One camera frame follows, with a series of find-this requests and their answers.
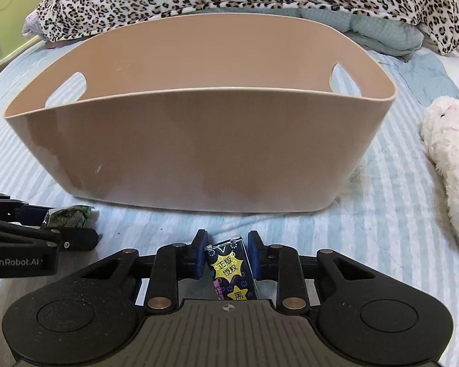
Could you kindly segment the black box with yellow stars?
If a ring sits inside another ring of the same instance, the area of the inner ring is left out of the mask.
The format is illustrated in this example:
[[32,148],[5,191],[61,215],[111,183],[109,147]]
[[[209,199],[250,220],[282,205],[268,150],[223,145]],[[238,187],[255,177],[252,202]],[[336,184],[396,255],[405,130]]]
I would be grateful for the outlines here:
[[205,247],[205,260],[219,300],[259,298],[243,239],[238,236]]

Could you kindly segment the green snack packet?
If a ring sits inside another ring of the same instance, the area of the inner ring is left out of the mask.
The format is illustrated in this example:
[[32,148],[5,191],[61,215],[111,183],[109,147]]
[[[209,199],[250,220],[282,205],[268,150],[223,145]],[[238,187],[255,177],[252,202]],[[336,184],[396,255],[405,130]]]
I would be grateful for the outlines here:
[[93,228],[99,212],[92,206],[74,205],[49,209],[41,224],[43,229]]

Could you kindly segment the blue striped bed sheet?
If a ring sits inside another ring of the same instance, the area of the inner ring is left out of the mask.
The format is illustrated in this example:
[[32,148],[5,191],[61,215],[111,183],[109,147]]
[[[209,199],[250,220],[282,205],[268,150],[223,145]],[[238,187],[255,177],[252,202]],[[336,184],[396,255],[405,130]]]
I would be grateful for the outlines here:
[[211,215],[135,209],[80,201],[44,170],[3,118],[8,104],[38,74],[81,42],[50,49],[35,45],[0,73],[0,193],[41,206],[89,204],[103,236],[91,253],[61,253],[58,274],[0,279],[0,366],[14,358],[1,330],[7,307],[28,292],[120,249],[154,254],[167,243],[189,242],[198,229],[212,241],[256,229],[264,243],[283,243],[300,254],[341,254],[436,297],[450,310],[454,332],[441,363],[459,366],[459,246],[446,210],[441,177],[419,135],[424,107],[399,74],[400,61],[369,53],[393,78],[398,97],[338,198],[314,214]]

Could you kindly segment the beige plastic storage basket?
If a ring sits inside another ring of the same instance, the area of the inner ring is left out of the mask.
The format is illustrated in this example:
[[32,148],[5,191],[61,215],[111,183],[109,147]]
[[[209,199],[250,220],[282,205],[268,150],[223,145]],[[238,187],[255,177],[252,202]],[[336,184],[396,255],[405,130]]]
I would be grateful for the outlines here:
[[358,44],[296,17],[212,13],[92,37],[5,118],[77,197],[231,213],[337,197],[397,90]]

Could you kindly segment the white plush bunny toy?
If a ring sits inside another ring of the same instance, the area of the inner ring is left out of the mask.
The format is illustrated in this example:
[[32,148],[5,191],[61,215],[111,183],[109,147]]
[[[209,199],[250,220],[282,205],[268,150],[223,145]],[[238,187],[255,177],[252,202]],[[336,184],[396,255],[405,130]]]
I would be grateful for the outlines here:
[[420,135],[427,155],[442,176],[450,223],[459,243],[459,99],[436,98],[424,110]]

